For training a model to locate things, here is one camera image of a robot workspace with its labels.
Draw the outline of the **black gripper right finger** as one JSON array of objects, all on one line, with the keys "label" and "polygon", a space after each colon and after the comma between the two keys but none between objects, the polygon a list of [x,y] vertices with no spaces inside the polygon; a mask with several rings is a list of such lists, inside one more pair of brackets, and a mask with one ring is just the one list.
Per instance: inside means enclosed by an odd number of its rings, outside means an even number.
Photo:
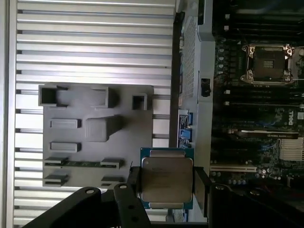
[{"label": "black gripper right finger", "polygon": [[232,189],[193,169],[194,196],[210,228],[302,228],[304,213],[262,189]]}]

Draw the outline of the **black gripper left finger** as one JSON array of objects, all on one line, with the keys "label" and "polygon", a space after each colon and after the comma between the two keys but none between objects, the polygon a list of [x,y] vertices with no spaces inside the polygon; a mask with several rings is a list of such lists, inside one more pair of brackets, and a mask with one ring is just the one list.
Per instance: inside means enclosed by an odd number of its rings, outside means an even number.
[{"label": "black gripper left finger", "polygon": [[150,220],[137,196],[141,168],[131,167],[127,182],[102,193],[83,187],[31,222],[27,228],[149,228]]}]

